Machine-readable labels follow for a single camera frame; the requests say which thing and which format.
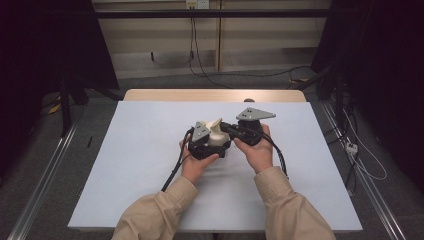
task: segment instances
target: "beige sleeve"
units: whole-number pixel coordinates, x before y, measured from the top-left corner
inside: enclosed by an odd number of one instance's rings
[[[196,196],[194,185],[179,177],[165,192],[141,197],[129,206],[112,239],[172,239],[181,213]]]
[[[336,239],[312,204],[293,191],[279,167],[258,173],[255,183],[267,210],[265,231],[268,240]]]

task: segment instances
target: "dark background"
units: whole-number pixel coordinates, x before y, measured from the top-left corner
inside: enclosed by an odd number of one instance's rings
[[[89,0],[0,3],[1,175],[25,146],[43,96],[61,81],[76,98],[82,87],[118,88],[97,19],[53,11],[94,12]]]
[[[0,173],[19,155],[41,108],[42,97],[68,88],[118,88],[99,24],[94,18],[52,15],[52,10],[93,12],[91,1],[0,3]],[[419,1],[333,1],[332,8],[367,7],[364,31],[342,62],[357,106],[397,165],[424,192],[422,74],[424,22]],[[317,72],[332,64],[349,29],[362,15],[329,18],[313,62]]]

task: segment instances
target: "metal rail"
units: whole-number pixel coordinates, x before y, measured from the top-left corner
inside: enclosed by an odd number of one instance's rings
[[[177,10],[97,10],[95,12],[50,10],[42,13],[56,17],[119,18],[325,18],[358,14],[356,9],[177,9]]]
[[[63,157],[65,156],[66,150],[68,149],[72,138],[75,134],[75,130],[78,124],[78,120],[82,113],[79,114],[77,119],[71,125],[68,133],[61,137],[59,143],[56,147],[53,156],[50,158],[50,161],[47,165],[46,170],[44,170],[43,176],[37,184],[37,187],[34,189],[30,199],[25,205],[24,210],[19,216],[18,220],[15,223],[15,226],[10,233],[8,240],[24,240],[32,226],[32,223],[37,216],[38,210],[43,204],[44,198],[47,195],[47,192],[54,180],[54,176],[59,169],[60,163],[62,162]]]
[[[321,106],[328,118],[328,121],[330,122],[331,126],[335,129],[335,133],[337,137],[340,137],[342,135],[340,129],[338,129],[338,125],[336,120],[334,119],[335,112],[331,106],[327,106],[324,103],[321,103]],[[345,141],[340,138],[340,143],[344,149]],[[354,159],[352,156],[349,156],[349,161],[351,164],[353,164]],[[365,169],[364,164],[362,163],[361,159],[357,159],[358,164],[361,164],[361,167]],[[358,164],[355,164],[355,172],[361,181],[361,184],[363,185],[365,192],[367,193],[372,205],[374,206],[378,216],[380,217],[381,222],[383,223],[384,227],[386,228],[387,233],[390,236],[390,239],[392,240],[405,240],[406,237],[402,232],[402,229],[393,214],[392,210],[390,209],[387,202],[384,200],[383,196],[381,195],[380,191],[378,190],[377,186],[375,185],[373,179],[368,176],[368,174],[364,173],[361,169],[358,168]]]

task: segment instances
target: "gray triangular piece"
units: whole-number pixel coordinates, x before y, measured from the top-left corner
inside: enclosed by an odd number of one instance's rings
[[[191,138],[191,141],[196,142],[199,139],[208,136],[210,132],[211,131],[201,122],[196,122],[196,127],[194,127],[193,137]]]
[[[273,118],[275,117],[275,113],[265,112],[259,109],[248,107],[242,113],[240,113],[236,118],[238,120],[244,121],[255,121],[259,119],[265,118]]]

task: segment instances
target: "person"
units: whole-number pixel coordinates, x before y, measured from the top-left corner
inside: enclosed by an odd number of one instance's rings
[[[262,124],[262,129],[270,135],[267,125]],[[294,192],[281,168],[273,166],[273,149],[268,141],[262,139],[255,146],[239,139],[234,139],[234,143],[256,173],[255,184],[267,212],[266,239],[335,239],[324,218],[304,196]],[[196,182],[205,168],[219,158],[214,154],[199,161],[181,144],[183,156],[188,156],[181,176],[165,192],[141,197],[129,206],[115,228],[113,240],[173,238],[181,214],[196,198]]]

